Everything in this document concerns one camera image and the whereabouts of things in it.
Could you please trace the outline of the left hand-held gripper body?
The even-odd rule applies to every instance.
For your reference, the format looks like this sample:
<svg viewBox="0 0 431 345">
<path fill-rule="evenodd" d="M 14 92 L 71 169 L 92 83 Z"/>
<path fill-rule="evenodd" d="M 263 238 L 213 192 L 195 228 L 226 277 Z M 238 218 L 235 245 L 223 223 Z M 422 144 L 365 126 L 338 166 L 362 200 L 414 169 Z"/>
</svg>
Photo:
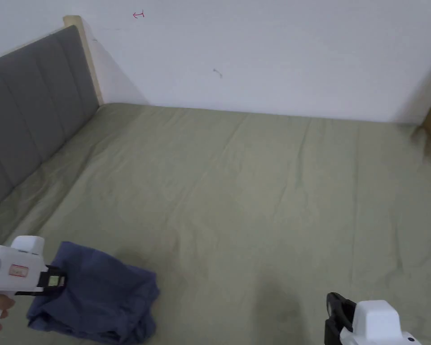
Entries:
<svg viewBox="0 0 431 345">
<path fill-rule="evenodd" d="M 12 299 L 17 292 L 42 292 L 40 273 L 47 270 L 43 258 L 45 240 L 22 235 L 10 246 L 0 245 L 0 294 Z"/>
</svg>

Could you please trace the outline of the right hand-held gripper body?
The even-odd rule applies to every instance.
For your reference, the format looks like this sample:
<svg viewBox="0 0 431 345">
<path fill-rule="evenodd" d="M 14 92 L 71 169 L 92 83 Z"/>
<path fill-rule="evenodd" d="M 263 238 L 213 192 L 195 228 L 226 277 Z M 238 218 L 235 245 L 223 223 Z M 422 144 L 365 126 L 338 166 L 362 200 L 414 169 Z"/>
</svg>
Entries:
<svg viewBox="0 0 431 345">
<path fill-rule="evenodd" d="M 334 332 L 325 321 L 326 345 L 414 345 L 415 338 L 403 332 L 399 313 L 385 300 L 356 303 L 353 331 Z"/>
</svg>

